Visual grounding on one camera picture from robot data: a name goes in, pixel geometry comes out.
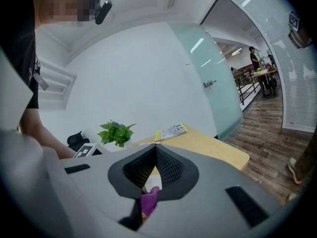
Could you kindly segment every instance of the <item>table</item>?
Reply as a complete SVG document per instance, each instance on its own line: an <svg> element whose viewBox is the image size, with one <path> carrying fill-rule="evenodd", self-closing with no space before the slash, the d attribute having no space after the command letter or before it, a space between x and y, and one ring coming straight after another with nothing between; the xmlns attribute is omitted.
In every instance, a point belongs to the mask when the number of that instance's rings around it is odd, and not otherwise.
<svg viewBox="0 0 317 238"><path fill-rule="evenodd" d="M263 86L263 82L262 82L262 79L261 79L261 76L266 76L267 80L268 80L268 84L269 84L269 77L271 78L271 82L272 82L272 89L273 89L273 95L276 96L276 91L275 91L275 86L273 84L273 73L277 72L277 69L275 70L272 70L272 71L268 71L266 73L263 73L263 74L257 74L257 75L252 75L252 78L259 78L259 83L260 83L260 86L261 86L261 89L262 89L262 92L263 92L263 97L265 96L265 91L264 91L264 86Z"/></svg>
<svg viewBox="0 0 317 238"><path fill-rule="evenodd" d="M249 161L249 154L242 152L226 143L219 141L211 136L207 136L200 131L184 124L188 132L161 142L162 145L169 145L185 150L189 150L198 154L210 156L219 160L223 160L238 170L243 170ZM133 144L138 147L140 144L153 143L155 137L149 137ZM152 175L159 175L156 167Z"/></svg>

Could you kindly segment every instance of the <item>glass wall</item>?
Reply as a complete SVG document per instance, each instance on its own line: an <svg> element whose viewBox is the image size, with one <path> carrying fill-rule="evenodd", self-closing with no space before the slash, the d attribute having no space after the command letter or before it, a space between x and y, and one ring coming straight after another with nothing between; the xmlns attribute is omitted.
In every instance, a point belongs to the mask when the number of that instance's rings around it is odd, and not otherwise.
<svg viewBox="0 0 317 238"><path fill-rule="evenodd" d="M232 0L264 31L276 53L286 128L314 131L317 124L317 53L288 0Z"/></svg>
<svg viewBox="0 0 317 238"><path fill-rule="evenodd" d="M170 23L169 26L190 57L202 85L212 82L205 88L205 93L211 104L218 138L224 140L243 119L231 70L218 45L201 25Z"/></svg>

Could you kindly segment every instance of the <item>black t-shirt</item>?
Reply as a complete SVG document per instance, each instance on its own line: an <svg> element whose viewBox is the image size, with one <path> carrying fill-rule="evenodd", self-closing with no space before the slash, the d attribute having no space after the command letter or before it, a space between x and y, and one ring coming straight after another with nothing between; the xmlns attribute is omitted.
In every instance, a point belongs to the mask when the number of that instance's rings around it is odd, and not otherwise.
<svg viewBox="0 0 317 238"><path fill-rule="evenodd" d="M250 53L250 59L251 61L252 59L258 60L256 55L253 53ZM260 67L260 64L258 62L253 62L253 61L252 61L252 64L253 64L254 70L257 71L257 69Z"/></svg>
<svg viewBox="0 0 317 238"><path fill-rule="evenodd" d="M2 0L1 47L22 80L33 92L27 108L38 109L38 83L33 73L40 74L35 52L35 15L33 0Z"/></svg>

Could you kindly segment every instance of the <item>potted plant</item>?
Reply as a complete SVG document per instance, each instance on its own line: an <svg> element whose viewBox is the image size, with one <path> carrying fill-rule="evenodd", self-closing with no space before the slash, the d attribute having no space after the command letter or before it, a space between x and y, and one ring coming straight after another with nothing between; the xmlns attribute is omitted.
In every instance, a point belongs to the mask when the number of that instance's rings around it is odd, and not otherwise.
<svg viewBox="0 0 317 238"><path fill-rule="evenodd" d="M124 147L124 144L131 139L133 132L130 130L132 126L124 126L123 124L118 124L115 121L110 120L107 124L100 125L104 131L98 133L101 137L101 144L105 145L115 141L115 145L119 147Z"/></svg>

